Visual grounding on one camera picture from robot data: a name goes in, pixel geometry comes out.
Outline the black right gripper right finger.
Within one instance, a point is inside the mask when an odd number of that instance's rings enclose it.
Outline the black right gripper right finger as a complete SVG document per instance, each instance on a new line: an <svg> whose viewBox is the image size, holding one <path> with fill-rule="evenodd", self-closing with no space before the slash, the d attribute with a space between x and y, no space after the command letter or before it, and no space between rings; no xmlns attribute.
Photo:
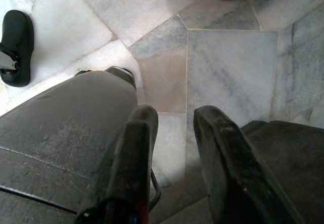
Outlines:
<svg viewBox="0 0 324 224"><path fill-rule="evenodd" d="M215 106L194 111L193 127L213 223L304 223L240 127Z"/></svg>

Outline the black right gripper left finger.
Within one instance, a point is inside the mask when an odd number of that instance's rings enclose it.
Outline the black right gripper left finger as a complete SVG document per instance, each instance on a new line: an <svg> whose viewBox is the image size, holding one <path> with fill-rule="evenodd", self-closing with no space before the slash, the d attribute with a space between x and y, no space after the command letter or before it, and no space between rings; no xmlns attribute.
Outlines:
<svg viewBox="0 0 324 224"><path fill-rule="evenodd" d="M94 171L75 223L148 223L158 114L137 106Z"/></svg>

